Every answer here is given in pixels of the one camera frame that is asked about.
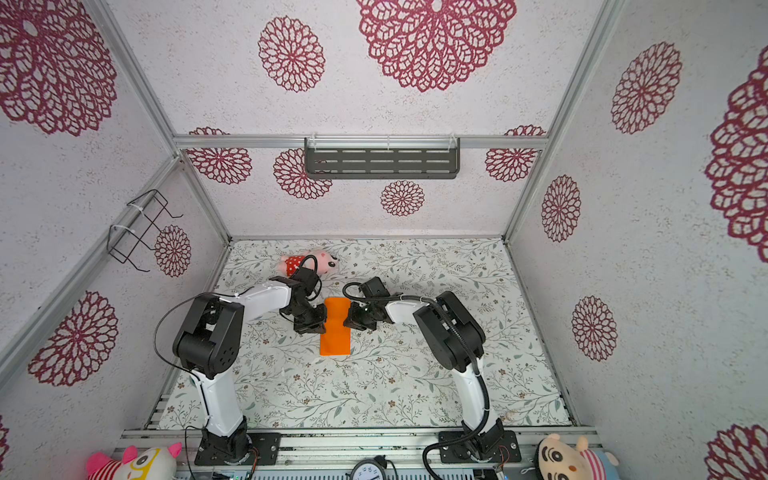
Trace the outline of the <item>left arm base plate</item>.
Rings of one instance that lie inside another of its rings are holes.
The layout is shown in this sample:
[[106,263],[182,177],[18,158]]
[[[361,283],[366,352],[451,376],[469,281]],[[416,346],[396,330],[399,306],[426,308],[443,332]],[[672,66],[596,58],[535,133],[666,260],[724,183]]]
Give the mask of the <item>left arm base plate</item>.
[[195,466],[272,466],[277,462],[282,435],[279,433],[240,433],[232,439],[207,430],[194,459]]

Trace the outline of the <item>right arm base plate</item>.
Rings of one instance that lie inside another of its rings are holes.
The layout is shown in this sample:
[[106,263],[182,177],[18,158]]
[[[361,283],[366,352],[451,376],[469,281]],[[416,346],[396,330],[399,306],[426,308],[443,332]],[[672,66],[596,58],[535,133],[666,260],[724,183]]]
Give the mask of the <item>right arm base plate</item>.
[[516,463],[522,460],[517,436],[511,429],[491,431],[467,442],[443,446],[440,460],[445,464]]

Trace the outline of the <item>orange square paper sheet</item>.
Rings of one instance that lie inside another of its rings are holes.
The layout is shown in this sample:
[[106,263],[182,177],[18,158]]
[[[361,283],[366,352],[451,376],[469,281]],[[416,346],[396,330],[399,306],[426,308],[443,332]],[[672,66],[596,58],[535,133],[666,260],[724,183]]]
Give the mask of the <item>orange square paper sheet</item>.
[[351,301],[343,297],[330,297],[324,301],[327,319],[326,331],[320,335],[321,356],[346,356],[351,352],[351,329],[344,325]]

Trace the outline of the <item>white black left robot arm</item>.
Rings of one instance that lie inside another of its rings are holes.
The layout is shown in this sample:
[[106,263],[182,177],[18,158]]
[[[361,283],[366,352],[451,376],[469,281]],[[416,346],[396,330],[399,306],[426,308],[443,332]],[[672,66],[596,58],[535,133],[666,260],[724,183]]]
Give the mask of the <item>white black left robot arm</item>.
[[326,309],[312,303],[321,291],[320,280],[272,277],[241,293],[203,292],[186,301],[190,307],[172,351],[200,391],[206,433],[229,438],[244,422],[231,372],[243,324],[277,312],[300,333],[323,333]]

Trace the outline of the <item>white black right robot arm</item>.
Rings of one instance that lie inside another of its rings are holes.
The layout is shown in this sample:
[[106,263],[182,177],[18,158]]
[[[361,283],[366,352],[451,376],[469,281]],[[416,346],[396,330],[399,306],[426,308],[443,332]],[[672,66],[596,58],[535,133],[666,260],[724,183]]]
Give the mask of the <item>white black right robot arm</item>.
[[492,407],[483,376],[485,333],[458,297],[446,291],[436,299],[396,294],[355,296],[345,285],[344,297],[358,303],[382,307],[394,323],[416,324],[438,363],[452,374],[462,405],[461,441],[476,446],[497,446],[504,436],[504,426]]

